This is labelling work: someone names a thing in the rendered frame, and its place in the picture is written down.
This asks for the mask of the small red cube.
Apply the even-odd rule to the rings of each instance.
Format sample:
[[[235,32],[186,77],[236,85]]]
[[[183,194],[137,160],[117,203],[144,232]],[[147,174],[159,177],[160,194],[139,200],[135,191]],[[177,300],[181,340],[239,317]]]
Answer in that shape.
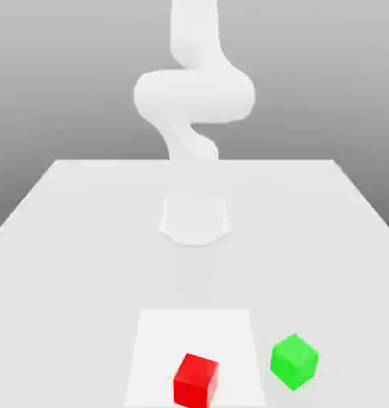
[[[173,401],[185,408],[210,408],[218,387],[219,362],[186,353],[173,378]]]

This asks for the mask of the small green cube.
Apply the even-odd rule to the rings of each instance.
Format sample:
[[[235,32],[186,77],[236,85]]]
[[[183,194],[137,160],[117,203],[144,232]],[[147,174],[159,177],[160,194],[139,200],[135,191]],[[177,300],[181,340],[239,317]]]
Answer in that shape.
[[[319,351],[297,333],[273,346],[270,370],[290,389],[296,390],[314,377]]]

